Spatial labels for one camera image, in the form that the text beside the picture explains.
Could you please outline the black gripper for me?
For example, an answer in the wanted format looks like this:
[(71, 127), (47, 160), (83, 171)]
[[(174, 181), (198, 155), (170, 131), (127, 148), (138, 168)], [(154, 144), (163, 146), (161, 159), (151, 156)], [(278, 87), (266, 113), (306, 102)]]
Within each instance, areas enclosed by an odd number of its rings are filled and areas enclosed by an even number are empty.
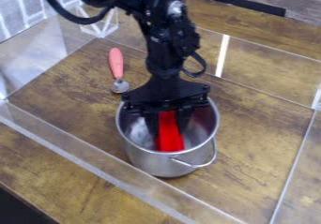
[(151, 76), (141, 87), (122, 95), (123, 109), (145, 116), (153, 140), (158, 142), (158, 112), (177, 110), (177, 125), (179, 132), (183, 133), (194, 108), (209, 103), (210, 90), (206, 84), (186, 81), (179, 76), (169, 79)]

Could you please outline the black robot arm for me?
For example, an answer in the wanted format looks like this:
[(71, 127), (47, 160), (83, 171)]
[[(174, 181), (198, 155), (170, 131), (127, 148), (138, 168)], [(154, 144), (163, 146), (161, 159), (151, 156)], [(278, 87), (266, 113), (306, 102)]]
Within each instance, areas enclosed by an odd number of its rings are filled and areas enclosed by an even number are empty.
[(146, 118), (149, 131), (158, 143), (181, 142), (195, 108), (207, 104), (210, 88), (181, 78), (197, 78), (202, 71), (183, 68), (187, 58), (202, 66), (197, 53), (199, 34), (190, 20), (185, 0), (82, 0), (92, 7), (122, 8), (137, 20), (147, 42), (146, 66), (150, 79), (122, 96), (130, 112)]

